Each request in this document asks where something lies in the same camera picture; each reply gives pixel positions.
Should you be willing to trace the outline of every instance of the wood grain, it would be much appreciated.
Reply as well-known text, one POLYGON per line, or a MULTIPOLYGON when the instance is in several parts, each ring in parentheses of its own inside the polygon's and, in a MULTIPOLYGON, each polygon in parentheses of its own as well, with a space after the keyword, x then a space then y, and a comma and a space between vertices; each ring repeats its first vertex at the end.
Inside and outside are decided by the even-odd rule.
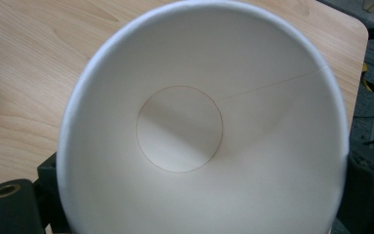
MULTIPOLYGON (((64 107, 84 66, 123 25, 171 1, 0 0, 0 182, 37 178, 56 151, 64 107)), ((351 123, 367 44, 356 19, 314 0, 249 0, 302 31, 343 91, 351 123)))

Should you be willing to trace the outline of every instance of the table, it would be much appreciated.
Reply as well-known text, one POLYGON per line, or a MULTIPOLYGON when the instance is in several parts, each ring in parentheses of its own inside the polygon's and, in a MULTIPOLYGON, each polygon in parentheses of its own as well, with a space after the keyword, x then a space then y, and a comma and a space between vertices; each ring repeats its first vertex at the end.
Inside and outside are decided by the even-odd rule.
MULTIPOLYGON (((0 183, 37 178, 86 63, 120 27, 170 0, 0 0, 0 183)), ((351 125, 367 30, 314 0, 248 0, 288 20, 321 51, 351 125)))

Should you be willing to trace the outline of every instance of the bolt hole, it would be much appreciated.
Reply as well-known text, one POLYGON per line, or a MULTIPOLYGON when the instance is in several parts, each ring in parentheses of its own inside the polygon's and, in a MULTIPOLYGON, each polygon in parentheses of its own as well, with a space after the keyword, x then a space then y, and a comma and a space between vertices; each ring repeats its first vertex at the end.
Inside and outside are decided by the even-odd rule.
POLYGON ((18 192, 18 190, 20 190, 20 185, 17 183, 0 187, 0 198, 11 196, 12 194, 18 192))

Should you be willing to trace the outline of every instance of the floor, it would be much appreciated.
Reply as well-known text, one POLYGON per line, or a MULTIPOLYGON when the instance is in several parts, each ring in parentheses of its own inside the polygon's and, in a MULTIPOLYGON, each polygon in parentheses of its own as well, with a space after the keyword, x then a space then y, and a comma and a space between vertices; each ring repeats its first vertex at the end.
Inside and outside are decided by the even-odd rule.
MULTIPOLYGON (((374 27, 374 12, 368 13, 362 9, 364 0, 318 0, 338 11, 362 21, 367 28, 374 27)), ((365 62, 368 70, 363 74, 368 82, 374 84, 374 40, 367 47, 365 62)), ((351 138, 360 142, 374 139, 374 93, 367 90, 363 83, 359 84, 355 105, 355 116, 351 128, 351 138)), ((349 234, 344 225, 336 220, 332 234, 349 234)))

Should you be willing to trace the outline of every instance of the wooden table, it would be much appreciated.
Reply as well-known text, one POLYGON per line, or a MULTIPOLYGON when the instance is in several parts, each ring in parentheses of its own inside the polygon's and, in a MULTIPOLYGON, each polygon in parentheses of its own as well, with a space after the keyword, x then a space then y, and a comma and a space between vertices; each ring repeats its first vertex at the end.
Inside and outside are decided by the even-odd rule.
MULTIPOLYGON (((0 0, 0 182, 37 178, 56 151, 64 107, 84 66, 115 31, 170 0, 0 0)), ((343 91, 351 124, 367 45, 358 20, 315 0, 249 0, 302 31, 343 91)))

